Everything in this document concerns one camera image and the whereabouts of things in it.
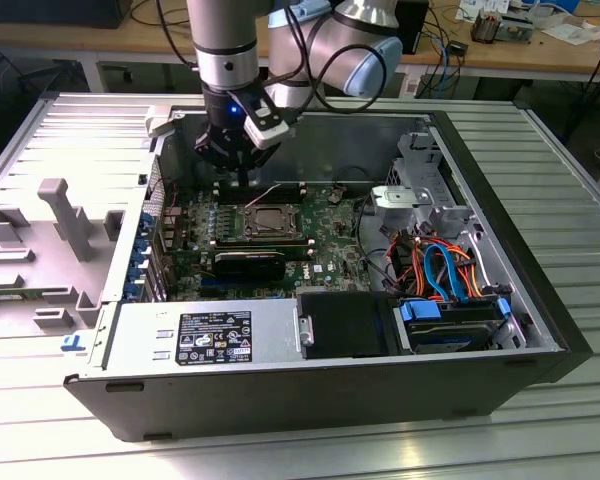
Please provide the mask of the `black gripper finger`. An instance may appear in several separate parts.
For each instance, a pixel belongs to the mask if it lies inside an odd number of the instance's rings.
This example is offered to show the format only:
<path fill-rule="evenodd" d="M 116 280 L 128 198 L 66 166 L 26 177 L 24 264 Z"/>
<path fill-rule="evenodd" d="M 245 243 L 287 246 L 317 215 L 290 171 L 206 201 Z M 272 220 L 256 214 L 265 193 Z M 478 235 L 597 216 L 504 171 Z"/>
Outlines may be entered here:
<path fill-rule="evenodd" d="M 207 127 L 195 141 L 194 151 L 218 173 L 235 173 L 241 187 L 248 185 L 249 140 L 242 131 Z"/>
<path fill-rule="evenodd" d="M 246 170 L 251 171 L 262 168 L 272 155 L 273 147 L 260 149 L 252 141 L 248 141 L 246 147 Z"/>

